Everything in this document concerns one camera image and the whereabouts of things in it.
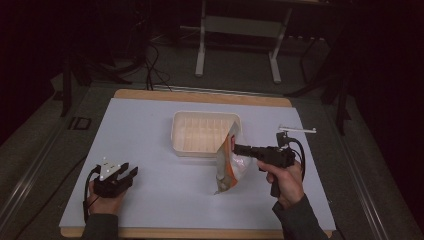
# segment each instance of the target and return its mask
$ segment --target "sleeve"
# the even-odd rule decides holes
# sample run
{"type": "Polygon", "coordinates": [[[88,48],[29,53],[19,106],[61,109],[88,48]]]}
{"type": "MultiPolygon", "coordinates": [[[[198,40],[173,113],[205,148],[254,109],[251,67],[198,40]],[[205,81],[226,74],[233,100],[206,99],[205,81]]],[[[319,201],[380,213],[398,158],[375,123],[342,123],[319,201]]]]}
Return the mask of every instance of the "sleeve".
{"type": "Polygon", "coordinates": [[[306,195],[289,209],[284,210],[283,206],[279,202],[276,202],[272,210],[281,222],[284,239],[328,239],[327,235],[319,226],[306,195]]]}
{"type": "Polygon", "coordinates": [[[81,239],[118,240],[118,216],[113,214],[90,215],[81,239]]]}

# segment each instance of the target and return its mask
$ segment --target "plastic container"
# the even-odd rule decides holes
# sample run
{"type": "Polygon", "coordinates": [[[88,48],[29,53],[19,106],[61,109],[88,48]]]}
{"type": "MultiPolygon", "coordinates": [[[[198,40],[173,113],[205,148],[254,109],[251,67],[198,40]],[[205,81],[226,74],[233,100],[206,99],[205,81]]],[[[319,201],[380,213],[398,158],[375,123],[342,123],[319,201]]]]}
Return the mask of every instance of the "plastic container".
{"type": "Polygon", "coordinates": [[[177,112],[172,124],[172,146],[180,157],[216,157],[234,122],[241,131],[237,114],[177,112]]]}

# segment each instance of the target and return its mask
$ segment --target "dark background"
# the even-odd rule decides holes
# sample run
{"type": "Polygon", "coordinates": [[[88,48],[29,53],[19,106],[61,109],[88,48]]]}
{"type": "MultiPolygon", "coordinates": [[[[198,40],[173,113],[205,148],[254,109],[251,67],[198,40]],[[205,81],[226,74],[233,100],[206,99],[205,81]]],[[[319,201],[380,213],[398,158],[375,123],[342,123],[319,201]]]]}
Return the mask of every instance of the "dark background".
{"type": "MultiPolygon", "coordinates": [[[[119,49],[111,49],[111,36],[121,34],[128,38],[131,32],[128,24],[137,21],[128,17],[131,15],[129,4],[121,11],[126,12],[124,21],[105,26],[101,11],[114,6],[113,2],[2,1],[0,144],[52,96],[50,79],[62,72],[63,58],[68,51],[78,50],[98,62],[113,64],[112,52],[119,49]],[[126,32],[116,34],[119,29],[126,32]]],[[[153,2],[151,20],[168,31],[171,38],[178,36],[176,27],[180,24],[198,26],[201,1],[153,2]]],[[[222,3],[215,6],[218,12],[223,8],[219,4],[222,3]]],[[[343,61],[339,60],[344,57],[351,60],[349,63],[355,72],[349,92],[355,97],[393,178],[423,230],[424,6],[413,1],[372,1],[358,5],[361,10],[348,21],[338,38],[341,47],[328,59],[330,69],[342,68],[343,61]]],[[[321,34],[312,30],[313,23],[320,23],[316,19],[333,21],[339,26],[333,10],[331,14],[326,11],[296,9],[289,33],[321,34]]],[[[270,15],[270,12],[261,12],[265,18],[270,15]]],[[[276,15],[273,13],[271,17],[280,17],[276,15]]]]}

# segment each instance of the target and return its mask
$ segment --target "snack bag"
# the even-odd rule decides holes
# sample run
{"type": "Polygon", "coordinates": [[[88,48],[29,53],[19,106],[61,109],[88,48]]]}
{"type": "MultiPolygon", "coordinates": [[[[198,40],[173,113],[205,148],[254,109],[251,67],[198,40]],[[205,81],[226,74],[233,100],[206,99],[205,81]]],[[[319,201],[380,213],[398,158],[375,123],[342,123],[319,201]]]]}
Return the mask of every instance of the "snack bag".
{"type": "Polygon", "coordinates": [[[234,122],[217,152],[216,183],[218,190],[215,194],[225,192],[234,187],[243,178],[252,162],[251,157],[238,156],[233,153],[236,142],[237,144],[246,145],[238,124],[234,122]]]}

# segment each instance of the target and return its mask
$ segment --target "gray floor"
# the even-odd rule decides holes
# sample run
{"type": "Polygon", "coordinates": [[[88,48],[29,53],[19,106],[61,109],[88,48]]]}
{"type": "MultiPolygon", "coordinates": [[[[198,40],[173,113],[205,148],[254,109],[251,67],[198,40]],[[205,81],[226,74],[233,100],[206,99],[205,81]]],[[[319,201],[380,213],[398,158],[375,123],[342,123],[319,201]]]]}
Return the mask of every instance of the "gray floor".
{"type": "MultiPolygon", "coordinates": [[[[256,49],[245,51],[222,50],[210,43],[206,51],[205,71],[202,78],[194,76],[197,49],[188,44],[179,46],[157,45],[159,59],[157,69],[170,75],[167,82],[175,90],[197,88],[221,91],[242,91],[249,94],[282,96],[302,86],[298,66],[299,56],[307,43],[289,39],[283,43],[278,57],[283,83],[272,82],[267,53],[256,49]]],[[[149,56],[153,60],[154,51],[149,56]]],[[[309,74],[319,67],[327,52],[320,42],[308,54],[306,66],[309,74]]],[[[144,88],[146,69],[126,76],[134,82],[130,87],[144,88]]],[[[3,239],[14,239],[18,232],[47,201],[55,188],[75,163],[89,151],[101,123],[110,98],[120,86],[99,78],[91,87],[75,87],[74,105],[68,118],[60,118],[61,103],[48,100],[40,109],[0,148],[0,203],[7,203],[9,194],[36,159],[43,159],[41,172],[32,185],[26,200],[13,214],[3,239]],[[93,120],[89,130],[67,130],[73,116],[93,120]],[[51,136],[56,136],[52,144],[51,136]],[[49,148],[39,155],[43,146],[49,148]]],[[[348,99],[348,112],[352,120],[345,122],[346,136],[341,137],[334,127],[335,105],[322,105],[321,90],[315,90],[300,98],[291,99],[299,111],[305,128],[317,128],[317,134],[307,135],[312,154],[330,202],[334,219],[346,239],[424,239],[406,207],[384,159],[367,129],[354,99],[348,99]],[[375,218],[383,229],[375,230],[375,218]]],[[[64,239],[58,228],[59,221],[73,190],[82,164],[69,175],[45,209],[35,218],[19,239],[64,239]]],[[[336,231],[331,239],[342,239],[336,231]]]]}

